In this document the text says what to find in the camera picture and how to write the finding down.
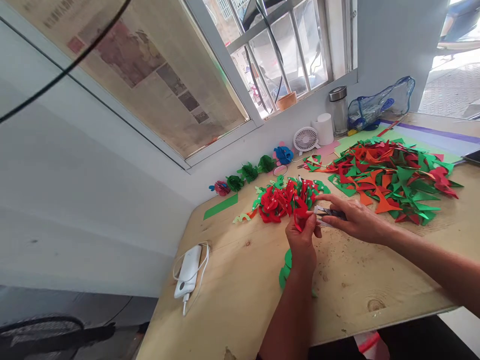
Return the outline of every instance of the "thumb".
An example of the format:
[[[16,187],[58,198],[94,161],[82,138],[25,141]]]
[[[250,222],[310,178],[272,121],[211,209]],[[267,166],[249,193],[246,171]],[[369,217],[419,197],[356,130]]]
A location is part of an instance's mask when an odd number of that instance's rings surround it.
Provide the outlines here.
[[[305,227],[303,228],[302,234],[305,233],[307,236],[312,237],[315,226],[317,226],[317,217],[315,214],[312,214],[308,217],[305,223]]]
[[[342,230],[347,234],[349,233],[351,224],[348,221],[342,220],[336,216],[323,216],[321,220],[329,225],[332,225],[334,228]]]

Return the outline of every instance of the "purple paper strip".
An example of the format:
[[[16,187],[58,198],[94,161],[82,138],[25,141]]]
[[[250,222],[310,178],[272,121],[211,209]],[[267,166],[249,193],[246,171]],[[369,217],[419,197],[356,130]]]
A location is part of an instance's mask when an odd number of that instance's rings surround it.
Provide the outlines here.
[[[393,123],[393,121],[383,120],[383,119],[381,119],[380,121],[382,123],[386,123],[386,124],[392,124]],[[446,138],[462,140],[462,141],[465,141],[465,142],[468,142],[468,143],[474,143],[474,144],[479,144],[480,145],[480,137],[462,135],[462,134],[457,134],[457,133],[448,132],[448,131],[440,131],[440,130],[435,130],[435,129],[431,129],[431,128],[428,128],[428,127],[410,125],[410,124],[406,124],[406,123],[403,123],[403,122],[400,122],[399,124],[397,124],[395,126],[399,126],[399,127],[407,128],[407,129],[411,129],[411,130],[417,130],[417,131],[421,131],[421,132],[424,132],[424,133],[440,135],[440,136],[443,136],[443,137],[446,137]]]

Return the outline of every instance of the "black phone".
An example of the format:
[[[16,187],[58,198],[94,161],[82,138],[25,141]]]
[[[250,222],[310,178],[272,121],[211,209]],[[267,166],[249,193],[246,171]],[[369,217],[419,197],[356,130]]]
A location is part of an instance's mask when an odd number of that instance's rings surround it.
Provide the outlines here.
[[[465,156],[462,156],[462,158],[469,163],[479,165],[480,166],[480,149],[474,152],[471,152]]]

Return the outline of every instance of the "stainless steel bottle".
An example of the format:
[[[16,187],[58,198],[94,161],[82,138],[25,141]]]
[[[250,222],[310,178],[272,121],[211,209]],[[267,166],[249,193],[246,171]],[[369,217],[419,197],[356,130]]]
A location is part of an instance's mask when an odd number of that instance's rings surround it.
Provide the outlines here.
[[[331,102],[331,117],[335,136],[344,136],[349,131],[349,111],[347,106],[347,87],[339,86],[328,93]]]

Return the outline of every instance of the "wooden table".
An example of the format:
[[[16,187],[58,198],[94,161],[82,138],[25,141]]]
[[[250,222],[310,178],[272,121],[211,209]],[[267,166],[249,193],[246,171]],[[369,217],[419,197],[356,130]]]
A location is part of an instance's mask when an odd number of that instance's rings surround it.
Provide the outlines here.
[[[410,113],[403,122],[480,137],[480,123],[458,121]],[[334,194],[345,197],[327,180],[328,174],[297,170],[296,165],[289,167],[287,176],[322,180]],[[279,272],[289,248],[285,236],[289,219],[284,217],[281,224],[265,224],[259,216],[245,223],[232,220],[251,210],[257,197],[255,186],[265,187],[273,179],[272,175],[260,175],[238,193],[236,205],[205,221],[205,211],[225,198],[217,196],[193,211],[178,254],[200,241],[210,242],[212,251],[200,297],[183,317],[183,303],[174,299],[176,283],[167,281],[139,360],[255,358],[281,296]],[[480,167],[460,164],[451,179],[465,186],[458,189],[459,200],[442,196],[441,211],[428,226],[400,226],[480,261]],[[393,221],[388,214],[382,216]],[[389,248],[361,242],[332,228],[322,232],[322,239],[313,240],[318,251],[313,277],[318,298],[314,300],[312,345],[456,307],[436,282]]]

